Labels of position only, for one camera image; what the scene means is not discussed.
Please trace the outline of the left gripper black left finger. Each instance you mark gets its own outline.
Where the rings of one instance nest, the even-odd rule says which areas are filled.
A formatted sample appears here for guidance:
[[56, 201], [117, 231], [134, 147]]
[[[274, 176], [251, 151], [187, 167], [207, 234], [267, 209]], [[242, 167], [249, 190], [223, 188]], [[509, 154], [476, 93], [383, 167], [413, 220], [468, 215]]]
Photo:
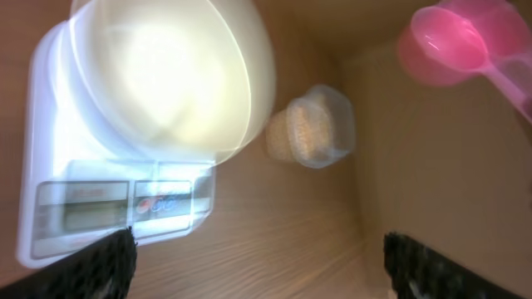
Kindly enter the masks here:
[[135, 275], [132, 228], [118, 230], [1, 288], [1, 299], [123, 299]]

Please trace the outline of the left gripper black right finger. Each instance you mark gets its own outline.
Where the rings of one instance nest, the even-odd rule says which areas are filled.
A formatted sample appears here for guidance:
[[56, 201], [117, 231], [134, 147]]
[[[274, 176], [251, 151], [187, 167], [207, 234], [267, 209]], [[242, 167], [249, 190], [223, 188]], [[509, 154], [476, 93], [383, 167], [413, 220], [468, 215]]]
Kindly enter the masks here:
[[406, 234], [387, 233], [383, 253], [399, 299], [524, 299]]

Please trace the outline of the pink plastic measuring scoop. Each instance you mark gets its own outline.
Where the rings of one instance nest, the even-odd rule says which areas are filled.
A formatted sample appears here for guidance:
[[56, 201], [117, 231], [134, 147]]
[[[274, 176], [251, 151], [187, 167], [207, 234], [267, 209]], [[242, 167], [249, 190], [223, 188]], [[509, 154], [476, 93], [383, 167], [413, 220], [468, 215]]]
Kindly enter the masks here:
[[440, 1], [414, 12], [397, 41], [416, 80], [453, 86], [487, 78], [531, 120], [531, 27], [506, 1]]

